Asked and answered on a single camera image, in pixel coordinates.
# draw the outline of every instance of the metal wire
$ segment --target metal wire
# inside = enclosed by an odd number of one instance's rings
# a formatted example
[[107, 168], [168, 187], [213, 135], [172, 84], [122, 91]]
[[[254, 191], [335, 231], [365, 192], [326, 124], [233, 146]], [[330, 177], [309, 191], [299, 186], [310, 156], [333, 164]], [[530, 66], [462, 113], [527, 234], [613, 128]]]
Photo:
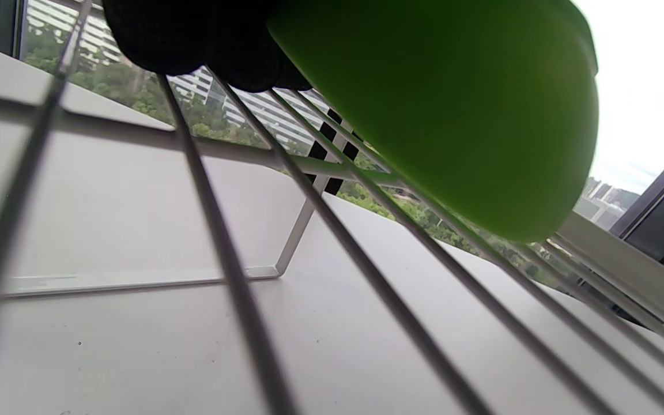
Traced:
[[[530, 350], [530, 352], [535, 355], [535, 357], [540, 359], [543, 364], [551, 370], [556, 378], [561, 380], [572, 393], [579, 397], [588, 409], [601, 414], [616, 414], [616, 412], [606, 404], [603, 398], [593, 392], [593, 390], [562, 360], [560, 360], [557, 355], [546, 347], [545, 344], [530, 331], [530, 329], [514, 317], [514, 315], [512, 315], [512, 313], [510, 313], [509, 310], [498, 301], [498, 299], [493, 297], [493, 295], [490, 294], [490, 292], [488, 292], [488, 290], [485, 289], [485, 287], [482, 286], [480, 282], [468, 272], [468, 270], [448, 254], [443, 247], [435, 242], [434, 239], [427, 235], [427, 232], [425, 232], [424, 229], [409, 217], [409, 215], [396, 205], [396, 203], [393, 202], [393, 200], [390, 199], [379, 186], [373, 183], [352, 161], [350, 161], [349, 158], [345, 157], [339, 149], [332, 145], [327, 137], [324, 137], [321, 133], [315, 130], [314, 127], [306, 121], [304, 116], [294, 110], [292, 106], [290, 106], [284, 98], [280, 97], [275, 91], [271, 90], [269, 94], [276, 100], [276, 102], [284, 106], [285, 110], [287, 110], [298, 123], [302, 124], [302, 126], [304, 126], [311, 134], [314, 134], [317, 142], [319, 142], [325, 150], [335, 155], [335, 158], [337, 158], [340, 163], [347, 165], [362, 186], [365, 187], [380, 204], [387, 208], [396, 220], [399, 221], [404, 228], [408, 229], [408, 231], [411, 232], [411, 234], [413, 234], [413, 236], [416, 237], [416, 239], [440, 261], [440, 263], [442, 263], [442, 265], [445, 265], [445, 268], [448, 268], [450, 273], [477, 299], [479, 299], [480, 302], [482, 302], [482, 304], [488, 308], [488, 310], [490, 310], [499, 321]], [[527, 280], [526, 282], [530, 288], [537, 289], [537, 287], [533, 286], [530, 281]]]
[[601, 294], [606, 295], [609, 300], [619, 305], [619, 307], [627, 311], [627, 313], [630, 313], [632, 317], [636, 318], [645, 327], [664, 338], [664, 325], [661, 321], [657, 320], [657, 318], [650, 315], [646, 310], [637, 305], [633, 300], [627, 297], [624, 292], [619, 291], [619, 289], [611, 285], [608, 281], [605, 281], [601, 276], [583, 268], [582, 265], [579, 265], [575, 260], [569, 258], [567, 254], [562, 252], [561, 248], [556, 247], [552, 242], [548, 241], [540, 244], [540, 246], [546, 249], [550, 255], [558, 258], [561, 263], [570, 268], [574, 273], [578, 274], [578, 276], [587, 281], [588, 284], [591, 284], [591, 286], [601, 292]]
[[263, 325], [261, 313], [258, 311], [258, 306], [250, 292], [250, 286], [245, 279], [235, 245], [232, 244], [232, 237], [229, 235], [229, 229], [227, 229], [217, 198], [214, 196], [209, 174], [201, 163], [196, 145], [191, 138], [189, 126], [176, 100], [176, 95], [171, 89], [171, 84], [168, 83], [166, 76], [158, 76], [158, 82], [176, 121], [176, 135], [179, 137], [186, 155], [196, 194], [201, 202], [203, 217], [212, 236], [214, 249], [217, 251], [217, 257], [232, 296], [232, 304], [235, 306], [235, 312], [240, 320], [240, 327], [250, 349], [253, 363], [255, 363], [256, 374], [261, 381], [268, 407], [276, 415], [294, 415], [298, 413], [296, 405], [293, 403], [291, 392], [286, 385], [271, 340]]
[[[365, 147], [363, 142], [361, 142], [357, 137], [353, 136], [350, 132], [342, 128], [342, 126], [339, 125], [339, 123], [335, 123], [332, 118], [329, 116], [325, 115], [322, 113], [313, 103], [311, 103], [309, 100], [306, 100], [305, 97], [301, 96], [298, 92], [295, 93], [297, 97], [302, 100], [305, 105], [311, 106], [311, 110], [314, 111], [317, 115], [321, 116], [322, 119], [325, 120], [326, 123], [330, 124], [333, 129], [335, 129], [337, 132], [343, 135], [348, 141], [351, 142], [351, 144], [355, 145], [359, 149], [362, 149]], [[376, 163], [385, 163], [380, 157], [377, 157], [377, 155], [371, 155], [371, 159], [374, 160]], [[575, 329], [577, 333], [583, 337], [585, 341], [588, 342], [591, 346], [596, 348], [604, 357], [609, 359], [614, 363], [614, 365], [619, 368], [622, 373], [624, 373], [625, 376], [630, 378], [637, 386], [643, 389], [647, 394], [649, 394], [653, 399], [655, 399], [659, 404], [664, 407], [664, 391], [662, 389], [658, 388], [656, 384], [654, 384], [644, 373], [640, 372], [637, 370], [637, 368], [630, 364], [629, 361], [627, 361], [619, 352], [616, 352], [613, 347], [609, 346], [602, 338], [597, 336], [596, 333], [593, 333], [592, 330], [590, 330], [585, 324], [580, 322], [575, 318], [575, 316], [572, 315], [572, 313], [568, 312], [562, 305], [557, 303], [555, 300], [551, 299], [548, 295], [543, 293], [542, 290], [540, 289], [535, 289], [535, 287], [528, 281], [528, 277], [525, 276], [521, 271], [517, 270], [511, 263], [509, 263], [505, 258], [503, 258], [498, 252], [493, 250], [490, 245], [488, 245], [487, 242], [485, 242], [482, 238], [480, 238], [476, 233], [474, 232], [469, 232], [470, 229], [461, 223], [459, 220], [456, 218], [453, 218], [452, 215], [450, 215], [449, 212], [446, 212], [444, 208], [441, 206], [437, 205], [435, 206], [435, 203], [430, 202], [427, 197], [424, 197], [421, 195], [422, 192], [418, 192], [417, 194], [418, 197], [421, 197], [421, 199], [425, 202], [425, 204], [428, 205], [430, 209], [433, 209], [436, 211], [436, 213], [443, 218], [443, 220], [451, 226], [453, 229], [456, 229], [461, 236], [462, 233], [468, 233], [468, 237], [466, 238], [468, 242], [472, 243], [475, 247], [477, 247], [482, 254], [486, 255], [490, 260], [498, 263], [498, 265], [501, 266], [510, 276], [516, 280], [517, 282], [520, 283], [521, 286], [524, 286], [525, 289], [527, 289], [528, 292], [533, 294], [535, 299], [539, 300], [542, 302], [542, 304], [548, 308], [549, 310], [552, 310], [555, 312], [561, 320], [563, 320], [564, 323], [566, 323], [568, 326], [571, 326], [571, 328]], [[534, 254], [531, 250], [527, 250], [527, 252], [524, 252], [524, 249], [520, 246], [515, 246], [512, 244], [512, 247], [521, 252], [522, 255], [527, 255], [529, 256], [530, 260], [533, 262], [540, 262], [544, 263], [546, 265], [546, 271], [550, 273], [550, 275], [553, 276], [553, 278], [558, 278], [558, 281], [561, 281], [565, 278], [562, 277], [560, 273], [557, 273], [557, 271], [552, 268], [551, 265], [548, 263], [544, 262], [542, 258], [538, 257], [536, 254]], [[574, 294], [575, 297], [578, 297], [579, 300], [585, 302], [588, 304], [589, 307], [593, 308], [594, 311], [599, 313], [602, 318], [608, 321], [609, 324], [617, 328], [619, 331], [624, 333], [627, 337], [629, 337], [635, 345], [643, 349], [645, 352], [650, 354], [656, 361], [658, 361], [660, 364], [664, 366], [664, 352], [658, 349], [654, 344], [649, 342], [647, 339], [644, 337], [640, 336], [640, 334], [636, 333], [629, 327], [627, 327], [624, 322], [619, 321], [619, 318], [616, 317], [615, 315], [612, 315], [611, 313], [604, 312], [603, 307], [598, 305], [598, 302], [593, 299], [590, 296], [584, 295], [580, 289], [574, 289], [572, 286], [572, 283], [569, 283], [566, 289], [569, 289], [569, 292], [571, 294]], [[664, 332], [664, 327], [661, 326], [661, 333]]]
[[92, 0], [84, 0], [76, 25], [64, 44], [63, 53], [61, 53], [58, 67], [55, 74], [53, 74], [52, 81], [50, 81], [50, 86], [48, 86], [45, 100], [37, 110], [32, 130], [14, 170], [11, 182], [2, 197], [0, 207], [0, 283], [2, 282], [3, 270], [10, 256], [19, 221], [22, 218], [29, 192], [32, 189], [32, 183], [34, 183], [37, 175], [37, 168], [39, 168], [43, 157], [50, 129], [61, 110], [60, 102], [67, 84], [66, 80], [78, 60], [78, 45], [82, 34], [84, 34], [84, 24], [86, 17], [89, 16], [90, 7], [92, 7]]
[[447, 359], [444, 352], [442, 352], [434, 339], [432, 339], [419, 320], [417, 320], [416, 316], [414, 316], [414, 313], [412, 313], [406, 304], [404, 304], [403, 300], [401, 300], [398, 294], [396, 294], [396, 291], [388, 283], [383, 274], [380, 273], [377, 266], [372, 263], [371, 259], [367, 256], [364, 250], [362, 250], [358, 242], [355, 241], [350, 234], [350, 231], [345, 228], [342, 221], [339, 220], [337, 215], [335, 215], [329, 205], [327, 205], [327, 202], [317, 194], [311, 182], [302, 173], [300, 168], [293, 163], [287, 152], [285, 152], [284, 147], [274, 139], [271, 133], [265, 128], [265, 126], [263, 126], [261, 121], [258, 120], [247, 105], [240, 100], [235, 91], [232, 90], [232, 88], [221, 78], [218, 78], [216, 74], [212, 75], [216, 82], [219, 82], [222, 89], [224, 89], [224, 92], [227, 93], [227, 96], [237, 106], [245, 119], [250, 123], [252, 128], [261, 135], [271, 147], [276, 157], [284, 163], [285, 168], [287, 168], [288, 173], [290, 173], [293, 180], [298, 184], [306, 197], [314, 204], [319, 216], [325, 224], [329, 226], [334, 236], [337, 237], [340, 244], [350, 254], [350, 257], [361, 270], [367, 281], [371, 284], [372, 288], [376, 291], [376, 294], [379, 295], [380, 299], [382, 299], [385, 305], [388, 306], [390, 312], [394, 315], [396, 320], [398, 320], [406, 333], [408, 333], [414, 344], [419, 348], [422, 356], [425, 357], [435, 373], [440, 376], [440, 380], [443, 381], [446, 388], [450, 390], [453, 396], [458, 400], [459, 404], [461, 404], [469, 413], [490, 414], [491, 412], [483, 399], [476, 391], [474, 391], [472, 386], [468, 384], [450, 360]]
[[[642, 337], [637, 331], [627, 326], [627, 324], [620, 320], [615, 314], [610, 313], [598, 300], [594, 299], [591, 295], [588, 295], [587, 292], [583, 291], [583, 288], [577, 286], [574, 283], [566, 281], [567, 278], [555, 270], [550, 263], [547, 263], [543, 260], [537, 253], [533, 252], [528, 247], [522, 247], [520, 245], [512, 244], [511, 245], [517, 252], [524, 255], [530, 262], [535, 263], [538, 267], [542, 268], [543, 271], [548, 273], [550, 279], [554, 282], [561, 284], [561, 286], [569, 292], [570, 295], [574, 296], [576, 299], [579, 299], [583, 304], [587, 305], [588, 308], [593, 310], [596, 314], [600, 315], [609, 325], [614, 329], [623, 334], [630, 341], [634, 342], [635, 346], [639, 347], [641, 350], [649, 354], [654, 360], [659, 362], [664, 367], [664, 352], [658, 349], [654, 344]], [[603, 350], [602, 354], [604, 357], [611, 360], [614, 365], [619, 368], [619, 370], [624, 373], [625, 376], [630, 378], [638, 387], [651, 396], [656, 402], [664, 407], [664, 391], [660, 389], [656, 384], [651, 381], [648, 376], [644, 375], [639, 371], [634, 365], [630, 364], [627, 359], [625, 359], [619, 352], [617, 352], [613, 347], [608, 347], [606, 350]]]

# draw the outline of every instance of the metal frame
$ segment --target metal frame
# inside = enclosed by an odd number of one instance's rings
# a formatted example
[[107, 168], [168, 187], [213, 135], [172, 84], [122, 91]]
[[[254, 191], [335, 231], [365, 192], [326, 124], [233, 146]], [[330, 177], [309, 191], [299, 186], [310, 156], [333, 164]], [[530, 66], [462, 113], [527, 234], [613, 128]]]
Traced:
[[[317, 115], [320, 115], [325, 122], [339, 133], [339, 136], [335, 137], [334, 142], [311, 127], [304, 116], [293, 110], [292, 106], [275, 91], [271, 90], [269, 92], [271, 97], [284, 106], [290, 115], [316, 137], [316, 141], [327, 150], [330, 160], [335, 160], [337, 163], [312, 160], [304, 157], [292, 157], [287, 154], [282, 145], [272, 137], [261, 121], [239, 99], [235, 91], [226, 82], [216, 76], [214, 76], [214, 79], [222, 86], [227, 96], [239, 108], [256, 133], [270, 147], [270, 150], [250, 149], [241, 145], [226, 144], [226, 142], [205, 139], [199, 140], [190, 136], [176, 95], [171, 90], [168, 79], [164, 76], [160, 76], [159, 81], [168, 98], [171, 112], [179, 126], [176, 131], [135, 126], [129, 123], [105, 120], [95, 118], [95, 116], [80, 115], [63, 110], [59, 101], [63, 89], [67, 84], [68, 73], [74, 66], [74, 61], [76, 61], [78, 56], [77, 45], [79, 43], [79, 36], [82, 34], [82, 29], [84, 28], [85, 18], [90, 12], [90, 0], [85, 0], [80, 6], [81, 11], [77, 19], [77, 24], [74, 27], [74, 32], [67, 41], [58, 71], [52, 79], [50, 92], [45, 101], [41, 105], [34, 106], [0, 98], [0, 120], [5, 119], [19, 123], [32, 123], [34, 121], [25, 151], [22, 153], [21, 160], [15, 169], [10, 186], [8, 187], [7, 197], [2, 198], [4, 202], [0, 207], [0, 281], [2, 280], [3, 266], [7, 263], [10, 247], [17, 232], [18, 220], [21, 216], [22, 208], [27, 201], [32, 181], [37, 174], [40, 155], [42, 155], [47, 144], [50, 131], [53, 129], [78, 131], [81, 134], [89, 134], [105, 139], [181, 150], [186, 156], [195, 189], [201, 201], [203, 213], [205, 214], [206, 225], [214, 241], [214, 249], [217, 250], [221, 262], [224, 273], [223, 282], [226, 283], [231, 294], [232, 304], [234, 304], [238, 320], [242, 326], [242, 332], [248, 342], [248, 348], [255, 363], [256, 375], [261, 381], [268, 407], [272, 413], [297, 413], [295, 400], [286, 386], [282, 368], [275, 357], [274, 349], [266, 333], [260, 312], [248, 288], [248, 271], [243, 270], [240, 266], [232, 244], [232, 238], [218, 208], [216, 197], [214, 197], [210, 177], [208, 177], [208, 173], [203, 168], [200, 157], [201, 155], [207, 155], [247, 163], [257, 163], [273, 168], [282, 168], [288, 171], [307, 199], [300, 211], [295, 226], [290, 232], [284, 253], [282, 253], [276, 266], [272, 267], [272, 269], [266, 268], [266, 270], [271, 271], [270, 275], [263, 276], [262, 278], [277, 278], [284, 273], [300, 239], [303, 237], [303, 231], [308, 224], [311, 214], [316, 211], [334, 236], [337, 237], [338, 241], [347, 250], [364, 278], [371, 284], [382, 302], [387, 305], [392, 316], [401, 324], [411, 341], [418, 347], [422, 356], [439, 376], [452, 396], [469, 413], [491, 413], [487, 402], [470, 386], [468, 380], [461, 375], [457, 362], [451, 362], [446, 357], [434, 339], [432, 339], [426, 329], [417, 320], [414, 313], [401, 300], [395, 289], [390, 286], [385, 276], [374, 265], [371, 259], [367, 257], [348, 229], [343, 226], [342, 221], [339, 220], [334, 211], [322, 199], [320, 192], [321, 189], [324, 189], [326, 180], [316, 181], [316, 186], [314, 186], [308, 177], [305, 176], [305, 173], [354, 179], [363, 184], [367, 191], [371, 192], [372, 196], [386, 207], [395, 216], [396, 220], [404, 228], [408, 229], [414, 238], [421, 242], [422, 246], [426, 247], [450, 271], [456, 280], [461, 282], [474, 297], [482, 302], [491, 311], [493, 316], [498, 318], [501, 324], [551, 371], [557, 380], [561, 381], [572, 391], [588, 410], [591, 410], [593, 413], [605, 415], [614, 415], [617, 413], [616, 408], [607, 404], [605, 399], [597, 391], [594, 391], [588, 384], [585, 384], [585, 381], [572, 368], [566, 365], [558, 355], [550, 350], [530, 329], [506, 309], [498, 299], [493, 297], [456, 258], [453, 258], [438, 242], [430, 238], [380, 188], [380, 186], [401, 187], [408, 189], [408, 191], [419, 197], [424, 205], [437, 213], [450, 228], [468, 240], [482, 255], [500, 266], [506, 275], [519, 284], [519, 286], [549, 310], [549, 312], [553, 313], [556, 318], [559, 318], [583, 342], [601, 353], [628, 380], [644, 391], [657, 405], [664, 408], [664, 389], [656, 384], [653, 379], [648, 378], [646, 373], [625, 359], [617, 350], [607, 344], [601, 336], [594, 333], [592, 329], [585, 326], [582, 321], [573, 316], [561, 304], [557, 303], [549, 295], [546, 295], [542, 289], [535, 286], [524, 273], [514, 268], [505, 258], [501, 257], [468, 224], [461, 221], [456, 215], [453, 215], [446, 207], [427, 198], [424, 192], [420, 191], [416, 186], [405, 183], [399, 174], [387, 167], [384, 160], [381, 160], [376, 153], [369, 150], [366, 145], [363, 145], [359, 139], [354, 137], [345, 128], [348, 126], [341, 126], [339, 123], [335, 123], [335, 121], [331, 120], [329, 116], [324, 115], [316, 106], [309, 105], [308, 100], [301, 94], [296, 93], [295, 95], [311, 111], [317, 111]], [[62, 115], [61, 120], [56, 122], [56, 115], [59, 114]], [[371, 158], [375, 163], [379, 163], [385, 171], [390, 171], [390, 173], [374, 173], [362, 171], [357, 168], [339, 149], [346, 142], [358, 147], [360, 152]], [[657, 265], [656, 262], [619, 239], [603, 233], [600, 229], [593, 226], [593, 224], [585, 223], [585, 220], [582, 220], [577, 215], [570, 216], [553, 241], [561, 244], [567, 252], [570, 252], [575, 258], [580, 258], [583, 263], [589, 265], [608, 281], [604, 285], [596, 284], [599, 290], [603, 291], [607, 286], [616, 286], [630, 295], [638, 304], [643, 305], [643, 307], [646, 307], [650, 312], [655, 313], [664, 320], [664, 268], [662, 266]], [[534, 252], [528, 250], [526, 247], [516, 247], [516, 249], [537, 263], [538, 266], [547, 270], [551, 276], [560, 279], [559, 273], [553, 270], [550, 265], [547, 265]], [[561, 257], [561, 259], [569, 262], [572, 260], [567, 255]], [[657, 284], [658, 279], [662, 279], [663, 281], [661, 286]], [[571, 287], [570, 289], [577, 297], [585, 300], [588, 306], [592, 307], [602, 318], [608, 320], [612, 326], [624, 333], [633, 344], [643, 349], [657, 363], [664, 367], [664, 353], [661, 350], [657, 349], [653, 344], [643, 341], [641, 336], [632, 335], [629, 329], [620, 328], [620, 325], [624, 324], [623, 322], [616, 320], [616, 316], [604, 312], [600, 305], [582, 294], [579, 289], [576, 290], [575, 287]], [[617, 292], [612, 292], [610, 289], [606, 291], [614, 297], [619, 298]], [[659, 334], [664, 336], [664, 330], [659, 330]]]

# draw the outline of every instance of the building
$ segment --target building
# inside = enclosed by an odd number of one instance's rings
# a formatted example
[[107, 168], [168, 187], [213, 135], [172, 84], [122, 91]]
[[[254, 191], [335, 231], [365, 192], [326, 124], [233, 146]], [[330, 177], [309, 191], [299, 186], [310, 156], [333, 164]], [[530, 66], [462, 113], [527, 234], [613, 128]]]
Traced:
[[598, 184], [596, 190], [590, 194], [590, 198], [592, 199], [602, 199], [606, 194], [611, 190], [611, 184]]
[[[322, 120], [318, 116], [314, 115], [313, 112], [309, 111], [303, 103], [300, 102], [297, 98], [293, 97], [292, 93], [286, 91], [285, 89], [277, 90], [278, 94], [287, 100], [290, 105], [295, 108], [301, 115], [309, 121], [309, 123], [314, 126], [314, 128], [319, 129], [322, 126]], [[292, 116], [281, 107], [275, 100], [265, 93], [261, 94], [250, 94], [248, 92], [238, 91], [237, 95], [242, 98], [245, 104], [250, 107], [250, 110], [255, 113], [258, 117], [258, 120], [261, 123], [265, 124], [271, 132], [274, 132], [276, 139], [280, 142], [286, 142], [290, 139], [303, 142], [304, 144], [313, 144], [314, 138], [306, 132], [306, 130], [300, 126]], [[306, 97], [314, 103], [318, 108], [323, 112], [326, 112], [329, 109], [327, 103], [316, 94], [312, 92], [306, 94]], [[227, 112], [227, 120], [230, 123], [242, 124], [245, 122], [245, 118], [240, 113], [240, 110], [234, 105], [233, 102], [224, 99], [224, 105], [222, 105], [224, 110]]]
[[[50, 24], [61, 31], [70, 32], [76, 21], [76, 16], [77, 12], [72, 8], [49, 0], [28, 0], [27, 2], [27, 21], [32, 27], [42, 27], [45, 24]], [[99, 18], [89, 17], [87, 20], [81, 47], [84, 51], [84, 57], [93, 61], [95, 61], [93, 54], [99, 51], [109, 61], [123, 63], [126, 60], [116, 45], [106, 22]], [[196, 70], [194, 73], [171, 77], [170, 79], [176, 90], [186, 97], [198, 95], [204, 103], [209, 99], [222, 102], [222, 107], [226, 111], [227, 120], [230, 123], [240, 125], [245, 122], [245, 118], [237, 107], [225, 97], [219, 85], [214, 84], [212, 75], [205, 67]], [[293, 108], [302, 113], [315, 128], [321, 127], [321, 118], [307, 110], [305, 105], [293, 97], [291, 93], [285, 90], [279, 90], [278, 92], [290, 102]], [[250, 110], [258, 116], [258, 119], [274, 132], [280, 142], [288, 142], [291, 139], [308, 145], [313, 144], [314, 139], [311, 134], [293, 120], [292, 116], [288, 115], [269, 95], [251, 94], [242, 91], [238, 91], [237, 94], [247, 103]], [[326, 112], [329, 109], [324, 99], [316, 92], [310, 92], [306, 96], [322, 111]]]

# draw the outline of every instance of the window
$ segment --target window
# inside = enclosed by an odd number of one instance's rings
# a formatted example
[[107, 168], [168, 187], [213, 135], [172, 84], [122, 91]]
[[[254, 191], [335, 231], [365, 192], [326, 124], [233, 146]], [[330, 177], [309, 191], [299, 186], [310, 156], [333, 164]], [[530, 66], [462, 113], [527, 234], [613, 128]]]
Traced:
[[575, 212], [608, 231], [664, 169], [664, 2], [575, 3], [593, 32], [601, 108]]

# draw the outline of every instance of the white surface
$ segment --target white surface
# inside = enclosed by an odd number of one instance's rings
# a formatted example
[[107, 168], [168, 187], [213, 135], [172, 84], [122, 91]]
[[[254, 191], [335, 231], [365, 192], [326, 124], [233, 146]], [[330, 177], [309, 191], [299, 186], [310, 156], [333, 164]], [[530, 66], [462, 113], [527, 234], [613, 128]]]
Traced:
[[[9, 62], [0, 77], [35, 82]], [[23, 133], [0, 123], [0, 184]], [[208, 166], [245, 263], [275, 260], [298, 189], [266, 168]], [[496, 413], [585, 413], [401, 226], [326, 199]], [[56, 134], [10, 274], [192, 273], [216, 267], [207, 240], [180, 153]], [[496, 266], [448, 250], [620, 413], [661, 413]], [[458, 413], [317, 216], [287, 274], [252, 287], [305, 413]], [[548, 292], [664, 385], [661, 368], [582, 304]], [[5, 300], [0, 414], [262, 413], [245, 352], [221, 286]]]
[[558, 235], [609, 283], [664, 320], [664, 265], [574, 212]]

